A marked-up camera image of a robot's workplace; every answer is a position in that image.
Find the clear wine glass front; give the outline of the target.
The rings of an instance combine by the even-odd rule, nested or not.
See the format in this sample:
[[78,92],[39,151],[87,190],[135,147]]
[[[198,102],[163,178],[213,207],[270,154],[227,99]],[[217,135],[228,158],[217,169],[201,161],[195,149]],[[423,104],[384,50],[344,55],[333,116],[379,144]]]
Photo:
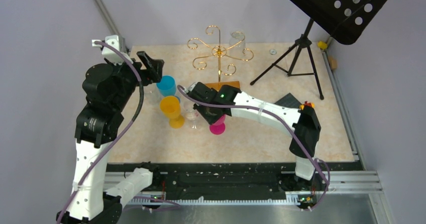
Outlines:
[[152,105],[158,105],[160,101],[161,101],[161,94],[159,93],[157,87],[144,88],[144,102],[152,104]]

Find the clear wine glass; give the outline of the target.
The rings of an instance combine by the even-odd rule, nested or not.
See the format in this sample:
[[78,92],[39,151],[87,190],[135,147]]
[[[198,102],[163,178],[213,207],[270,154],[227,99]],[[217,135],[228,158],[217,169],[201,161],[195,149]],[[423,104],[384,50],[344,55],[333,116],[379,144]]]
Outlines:
[[183,103],[184,117],[188,121],[189,127],[193,130],[200,130],[200,118],[197,110],[193,108],[193,102],[185,101]]
[[152,105],[158,105],[160,101],[161,101],[161,94],[159,93],[157,87],[144,88],[144,102],[152,104]]
[[234,30],[231,32],[228,50],[230,56],[243,59],[245,57],[244,49],[246,48],[245,34],[242,30]]

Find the blue wine glass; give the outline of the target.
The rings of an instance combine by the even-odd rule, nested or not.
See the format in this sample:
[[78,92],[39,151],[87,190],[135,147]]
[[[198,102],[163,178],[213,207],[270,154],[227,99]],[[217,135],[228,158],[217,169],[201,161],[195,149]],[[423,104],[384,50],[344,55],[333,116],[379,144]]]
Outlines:
[[174,96],[180,101],[180,97],[176,94],[176,82],[172,76],[162,76],[160,82],[156,83],[156,86],[162,97]]

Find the yellow wine glass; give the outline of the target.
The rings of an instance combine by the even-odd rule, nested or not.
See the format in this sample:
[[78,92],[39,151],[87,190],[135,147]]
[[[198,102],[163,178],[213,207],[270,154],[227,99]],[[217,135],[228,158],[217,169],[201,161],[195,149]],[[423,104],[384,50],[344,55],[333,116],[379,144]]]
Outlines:
[[170,127],[181,128],[185,119],[181,115],[180,102],[175,96],[166,96],[160,101],[160,110],[168,118]]

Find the clear wine glass back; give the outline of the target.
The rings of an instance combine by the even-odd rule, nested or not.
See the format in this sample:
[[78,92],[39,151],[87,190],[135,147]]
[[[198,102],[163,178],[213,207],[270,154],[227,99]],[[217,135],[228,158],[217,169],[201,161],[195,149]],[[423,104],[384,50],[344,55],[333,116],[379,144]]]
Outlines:
[[244,49],[246,48],[245,34],[242,30],[234,30],[231,32],[228,50],[230,56],[243,59],[245,57]]

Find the pink wine glass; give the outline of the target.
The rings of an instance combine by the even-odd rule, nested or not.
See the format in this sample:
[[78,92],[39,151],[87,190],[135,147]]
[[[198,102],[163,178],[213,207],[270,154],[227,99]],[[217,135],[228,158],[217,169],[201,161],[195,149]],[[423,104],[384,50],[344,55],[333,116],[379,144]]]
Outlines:
[[209,130],[214,135],[221,135],[226,130],[226,124],[225,124],[226,115],[223,115],[221,118],[219,118],[214,124],[209,126]]

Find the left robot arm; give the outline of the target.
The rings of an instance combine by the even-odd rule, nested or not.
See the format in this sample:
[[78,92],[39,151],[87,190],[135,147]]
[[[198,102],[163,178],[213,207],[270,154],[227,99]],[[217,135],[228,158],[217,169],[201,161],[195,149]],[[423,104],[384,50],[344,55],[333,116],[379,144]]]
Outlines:
[[144,87],[162,79],[164,61],[144,51],[129,63],[106,60],[90,67],[82,87],[86,106],[76,119],[76,167],[72,193],[57,213],[58,223],[117,223],[123,209],[144,188],[161,184],[158,168],[143,163],[116,186],[105,189],[104,180],[112,146],[122,137],[122,111],[135,90],[139,92],[136,114],[144,101]]

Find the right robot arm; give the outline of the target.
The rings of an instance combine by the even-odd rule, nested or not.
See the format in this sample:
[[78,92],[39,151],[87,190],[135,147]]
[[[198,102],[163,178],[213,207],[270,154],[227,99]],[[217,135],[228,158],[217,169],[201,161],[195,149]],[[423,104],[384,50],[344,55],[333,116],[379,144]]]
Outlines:
[[289,149],[296,156],[295,185],[301,190],[314,185],[314,173],[320,169],[314,158],[322,127],[313,104],[284,107],[252,97],[230,85],[215,90],[196,82],[178,89],[210,125],[223,116],[230,116],[253,120],[291,136]]

